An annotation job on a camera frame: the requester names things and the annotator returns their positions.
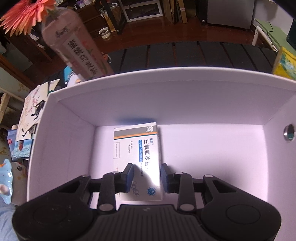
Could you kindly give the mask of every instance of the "painted card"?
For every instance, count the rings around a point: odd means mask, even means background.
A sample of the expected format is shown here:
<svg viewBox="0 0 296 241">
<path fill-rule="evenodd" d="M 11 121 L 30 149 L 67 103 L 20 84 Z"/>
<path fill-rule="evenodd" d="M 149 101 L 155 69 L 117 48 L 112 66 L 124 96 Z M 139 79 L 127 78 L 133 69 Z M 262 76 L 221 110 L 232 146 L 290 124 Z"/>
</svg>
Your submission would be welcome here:
<svg viewBox="0 0 296 241">
<path fill-rule="evenodd" d="M 29 158 L 32 144 L 33 144 L 33 139 L 15 142 L 15 148 L 12 151 L 12 156 L 14 158 Z"/>
<path fill-rule="evenodd" d="M 16 141 L 32 138 L 33 125 L 39 123 L 48 94 L 55 89 L 58 81 L 59 80 L 54 80 L 50 83 L 46 82 L 42 85 L 38 85 L 25 98 L 24 108 L 17 129 Z"/>
<path fill-rule="evenodd" d="M 10 149 L 10 153 L 12 153 L 13 149 L 15 148 L 15 138 L 17 136 L 17 130 L 8 130 L 7 141 Z M 17 161 L 18 158 L 14 158 L 11 155 L 11 161 Z"/>
</svg>

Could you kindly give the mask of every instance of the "gray cabinet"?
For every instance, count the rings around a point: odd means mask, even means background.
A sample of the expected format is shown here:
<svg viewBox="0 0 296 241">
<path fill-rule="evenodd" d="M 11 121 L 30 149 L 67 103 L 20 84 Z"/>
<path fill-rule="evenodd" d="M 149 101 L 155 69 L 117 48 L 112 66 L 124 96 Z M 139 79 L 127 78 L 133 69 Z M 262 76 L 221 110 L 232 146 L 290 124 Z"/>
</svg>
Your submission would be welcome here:
<svg viewBox="0 0 296 241">
<path fill-rule="evenodd" d="M 250 29 L 255 0 L 207 0 L 207 22 Z"/>
</svg>

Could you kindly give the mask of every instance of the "blue fabric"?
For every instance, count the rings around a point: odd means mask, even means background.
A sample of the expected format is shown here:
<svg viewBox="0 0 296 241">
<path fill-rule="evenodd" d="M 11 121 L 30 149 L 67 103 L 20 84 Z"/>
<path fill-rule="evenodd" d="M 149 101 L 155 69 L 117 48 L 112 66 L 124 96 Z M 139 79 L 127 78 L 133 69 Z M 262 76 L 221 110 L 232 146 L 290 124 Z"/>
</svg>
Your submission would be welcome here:
<svg viewBox="0 0 296 241">
<path fill-rule="evenodd" d="M 0 241 L 18 241 L 12 227 L 12 215 L 15 212 L 13 204 L 5 204 L 0 197 Z"/>
</svg>

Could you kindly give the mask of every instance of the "black mat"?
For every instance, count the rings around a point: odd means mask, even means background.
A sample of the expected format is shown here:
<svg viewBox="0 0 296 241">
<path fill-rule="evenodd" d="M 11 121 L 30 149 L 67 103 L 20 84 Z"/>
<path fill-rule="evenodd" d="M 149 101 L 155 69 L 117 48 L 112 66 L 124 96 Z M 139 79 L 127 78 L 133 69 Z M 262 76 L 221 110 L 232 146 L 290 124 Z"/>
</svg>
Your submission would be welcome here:
<svg viewBox="0 0 296 241">
<path fill-rule="evenodd" d="M 142 70 L 146 67 L 147 46 L 133 47 L 126 50 L 121 72 Z"/>
<path fill-rule="evenodd" d="M 178 66 L 204 66 L 205 62 L 197 42 L 175 44 Z"/>
<path fill-rule="evenodd" d="M 256 69 L 260 72 L 271 73 L 271 66 L 262 51 L 252 45 L 243 45 L 250 58 L 252 59 Z"/>
<path fill-rule="evenodd" d="M 149 50 L 149 69 L 174 67 L 172 43 L 155 44 Z"/>
<path fill-rule="evenodd" d="M 256 70 L 246 51 L 240 44 L 222 43 L 234 68 Z"/>
<path fill-rule="evenodd" d="M 113 69 L 115 74 L 120 73 L 120 67 L 121 67 L 121 61 L 124 54 L 124 50 L 116 51 L 109 53 L 109 56 L 111 58 L 110 66 Z"/>
<path fill-rule="evenodd" d="M 274 65 L 274 61 L 276 59 L 276 52 L 274 52 L 271 49 L 267 48 L 260 48 L 265 57 L 267 58 L 268 62 L 270 63 L 271 66 Z"/>
<path fill-rule="evenodd" d="M 200 42 L 207 66 L 228 67 L 232 64 L 220 42 Z"/>
</svg>

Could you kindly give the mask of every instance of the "blue logo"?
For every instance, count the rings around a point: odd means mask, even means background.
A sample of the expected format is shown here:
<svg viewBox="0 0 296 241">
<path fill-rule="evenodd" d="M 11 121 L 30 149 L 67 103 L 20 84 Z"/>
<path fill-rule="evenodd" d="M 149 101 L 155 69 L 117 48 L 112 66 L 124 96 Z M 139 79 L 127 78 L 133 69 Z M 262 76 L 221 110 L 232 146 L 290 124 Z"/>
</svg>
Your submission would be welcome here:
<svg viewBox="0 0 296 241">
<path fill-rule="evenodd" d="M 142 140 L 139 140 L 139 162 L 143 162 L 143 145 L 142 145 Z"/>
<path fill-rule="evenodd" d="M 149 196 L 154 196 L 156 194 L 156 189 L 154 187 L 150 187 L 147 189 L 147 194 Z"/>
</svg>

